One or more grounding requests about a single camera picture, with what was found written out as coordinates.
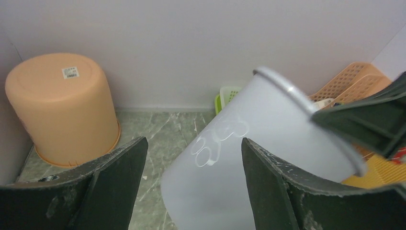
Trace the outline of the yellow slatted waste basket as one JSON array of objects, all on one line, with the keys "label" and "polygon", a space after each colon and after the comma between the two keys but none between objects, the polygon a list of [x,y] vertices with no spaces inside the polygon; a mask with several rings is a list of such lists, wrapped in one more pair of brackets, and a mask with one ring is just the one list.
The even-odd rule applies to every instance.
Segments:
[{"label": "yellow slatted waste basket", "polygon": [[374,155],[366,161],[366,164],[368,171],[364,176],[353,175],[341,183],[358,188],[372,189],[406,181],[405,163],[386,161],[384,158]]}]

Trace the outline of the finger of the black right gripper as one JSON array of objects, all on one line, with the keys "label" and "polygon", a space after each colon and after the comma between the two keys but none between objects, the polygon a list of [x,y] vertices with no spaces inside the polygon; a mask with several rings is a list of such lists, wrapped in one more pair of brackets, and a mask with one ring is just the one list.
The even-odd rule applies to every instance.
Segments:
[{"label": "finger of the black right gripper", "polygon": [[367,98],[315,112],[312,121],[391,159],[406,145],[406,74]]}]

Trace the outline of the large orange plastic bucket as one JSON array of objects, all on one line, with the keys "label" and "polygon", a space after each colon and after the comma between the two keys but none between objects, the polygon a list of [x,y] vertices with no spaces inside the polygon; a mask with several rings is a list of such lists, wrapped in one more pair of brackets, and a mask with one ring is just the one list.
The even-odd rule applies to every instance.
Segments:
[{"label": "large orange plastic bucket", "polygon": [[5,92],[38,156],[52,165],[81,165],[109,153],[119,141],[106,75],[86,56],[28,59],[9,72]]}]

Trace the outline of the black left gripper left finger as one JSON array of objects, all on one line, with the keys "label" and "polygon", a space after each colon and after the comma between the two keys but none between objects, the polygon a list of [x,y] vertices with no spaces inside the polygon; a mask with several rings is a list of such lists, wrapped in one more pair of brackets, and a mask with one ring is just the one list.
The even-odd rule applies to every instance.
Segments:
[{"label": "black left gripper left finger", "polygon": [[1,186],[1,229],[128,229],[147,150],[138,137],[65,172]]}]

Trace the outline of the peach plastic file organizer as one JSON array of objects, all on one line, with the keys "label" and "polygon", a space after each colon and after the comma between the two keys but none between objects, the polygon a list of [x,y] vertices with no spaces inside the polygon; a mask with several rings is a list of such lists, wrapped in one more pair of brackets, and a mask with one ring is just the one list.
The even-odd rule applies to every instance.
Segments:
[{"label": "peach plastic file organizer", "polygon": [[[320,109],[324,110],[367,98],[385,89],[391,83],[392,80],[374,65],[366,62],[353,62],[312,94],[310,99],[313,102],[327,100],[327,104],[322,105]],[[352,142],[352,144],[365,160],[372,157],[373,151],[356,143]]]}]

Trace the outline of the green tray under basket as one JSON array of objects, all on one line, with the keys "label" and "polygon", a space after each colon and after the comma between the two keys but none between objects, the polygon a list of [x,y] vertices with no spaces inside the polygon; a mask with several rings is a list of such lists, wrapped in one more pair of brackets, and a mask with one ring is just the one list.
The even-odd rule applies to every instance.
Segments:
[{"label": "green tray under basket", "polygon": [[215,114],[218,115],[220,113],[220,111],[222,110],[220,94],[218,94],[214,99],[214,107],[215,107]]}]

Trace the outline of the grey plastic bin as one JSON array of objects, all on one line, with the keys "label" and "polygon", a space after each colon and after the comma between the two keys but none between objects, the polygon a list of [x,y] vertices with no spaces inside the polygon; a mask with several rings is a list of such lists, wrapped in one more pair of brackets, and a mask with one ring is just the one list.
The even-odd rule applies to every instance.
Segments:
[{"label": "grey plastic bin", "polygon": [[258,230],[252,202],[265,192],[249,187],[249,170],[260,185],[260,148],[328,182],[364,175],[367,166],[346,140],[316,125],[315,104],[278,72],[259,67],[252,80],[216,115],[166,169],[161,193],[180,230]]}]

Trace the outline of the white perforated basket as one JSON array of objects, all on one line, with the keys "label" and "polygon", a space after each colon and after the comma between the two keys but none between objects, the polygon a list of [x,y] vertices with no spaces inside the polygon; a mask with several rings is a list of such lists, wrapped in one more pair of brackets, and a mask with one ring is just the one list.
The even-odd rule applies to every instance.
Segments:
[{"label": "white perforated basket", "polygon": [[224,86],[221,87],[220,94],[220,105],[223,109],[242,89],[242,87],[237,86]]}]

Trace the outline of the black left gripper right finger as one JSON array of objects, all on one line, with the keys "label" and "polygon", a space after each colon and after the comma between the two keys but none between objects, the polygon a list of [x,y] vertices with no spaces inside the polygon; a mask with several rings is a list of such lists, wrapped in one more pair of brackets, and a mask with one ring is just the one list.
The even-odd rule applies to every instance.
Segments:
[{"label": "black left gripper right finger", "polygon": [[309,173],[243,138],[242,161],[258,230],[403,230],[406,184],[356,188]]}]

